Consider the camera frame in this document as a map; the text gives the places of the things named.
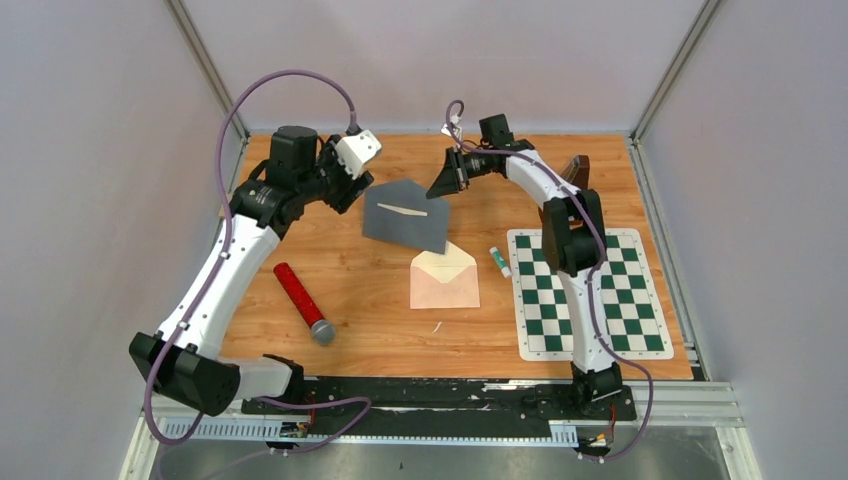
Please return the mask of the cream pink envelope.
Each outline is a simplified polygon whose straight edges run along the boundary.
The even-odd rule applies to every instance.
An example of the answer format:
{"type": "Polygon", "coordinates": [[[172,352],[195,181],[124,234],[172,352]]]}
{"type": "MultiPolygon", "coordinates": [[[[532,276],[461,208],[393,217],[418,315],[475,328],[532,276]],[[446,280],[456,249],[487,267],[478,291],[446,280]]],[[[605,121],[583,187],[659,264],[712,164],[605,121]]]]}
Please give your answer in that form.
{"type": "Polygon", "coordinates": [[[410,308],[469,309],[481,306],[475,258],[447,241],[442,254],[424,251],[410,263],[410,308]]]}

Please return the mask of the grey envelope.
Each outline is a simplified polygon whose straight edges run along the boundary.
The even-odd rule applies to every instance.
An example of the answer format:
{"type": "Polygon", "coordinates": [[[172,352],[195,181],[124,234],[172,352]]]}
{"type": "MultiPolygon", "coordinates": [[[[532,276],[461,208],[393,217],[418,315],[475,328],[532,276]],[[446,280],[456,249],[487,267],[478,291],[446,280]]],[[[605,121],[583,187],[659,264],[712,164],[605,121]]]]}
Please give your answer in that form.
{"type": "Polygon", "coordinates": [[[426,189],[410,179],[369,187],[365,192],[362,235],[372,240],[442,254],[447,242],[451,206],[442,198],[427,199],[426,189]],[[413,217],[377,207],[386,203],[426,210],[413,217]]]}

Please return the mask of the green white glue stick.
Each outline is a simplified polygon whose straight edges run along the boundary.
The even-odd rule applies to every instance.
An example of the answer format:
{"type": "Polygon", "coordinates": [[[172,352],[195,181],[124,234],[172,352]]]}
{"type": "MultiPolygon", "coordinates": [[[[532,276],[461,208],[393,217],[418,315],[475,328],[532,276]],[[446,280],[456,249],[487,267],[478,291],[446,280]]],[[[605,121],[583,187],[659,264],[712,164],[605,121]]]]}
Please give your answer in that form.
{"type": "Polygon", "coordinates": [[[503,275],[503,277],[504,278],[511,278],[512,277],[511,267],[508,264],[508,262],[506,261],[505,257],[500,252],[500,250],[497,247],[493,246],[489,249],[489,253],[490,253],[491,257],[493,258],[493,260],[495,261],[495,263],[496,263],[499,271],[503,275]]]}

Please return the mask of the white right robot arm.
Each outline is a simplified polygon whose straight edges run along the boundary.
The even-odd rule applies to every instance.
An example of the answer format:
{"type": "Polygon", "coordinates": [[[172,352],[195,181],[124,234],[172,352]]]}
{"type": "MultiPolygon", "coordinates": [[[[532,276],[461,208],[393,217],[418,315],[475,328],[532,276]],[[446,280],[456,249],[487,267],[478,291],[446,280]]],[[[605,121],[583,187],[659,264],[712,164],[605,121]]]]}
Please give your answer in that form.
{"type": "Polygon", "coordinates": [[[595,276],[606,260],[607,244],[599,194],[566,181],[530,142],[514,137],[504,115],[481,120],[479,147],[460,139],[458,120],[446,116],[442,131],[456,144],[446,150],[444,165],[426,195],[456,194],[467,189],[471,179],[498,173],[537,204],[544,260],[562,283],[574,335],[571,403],[580,415],[596,417],[623,389],[620,367],[601,328],[605,310],[595,276]]]}

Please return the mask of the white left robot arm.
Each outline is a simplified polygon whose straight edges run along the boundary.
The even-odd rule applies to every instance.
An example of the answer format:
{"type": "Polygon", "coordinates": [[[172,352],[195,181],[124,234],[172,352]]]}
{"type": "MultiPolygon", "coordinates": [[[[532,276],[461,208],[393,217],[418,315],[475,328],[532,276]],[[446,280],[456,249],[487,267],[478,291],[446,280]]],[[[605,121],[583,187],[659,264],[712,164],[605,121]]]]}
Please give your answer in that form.
{"type": "Polygon", "coordinates": [[[272,354],[223,358],[223,339],[248,286],[306,205],[320,201],[345,213],[372,183],[366,165],[381,149],[369,130],[322,140],[311,128],[283,126],[272,135],[268,158],[233,192],[231,221],[187,293],[155,334],[139,332],[130,342],[154,392],[208,416],[256,397],[283,413],[304,405],[300,365],[272,354]]]}

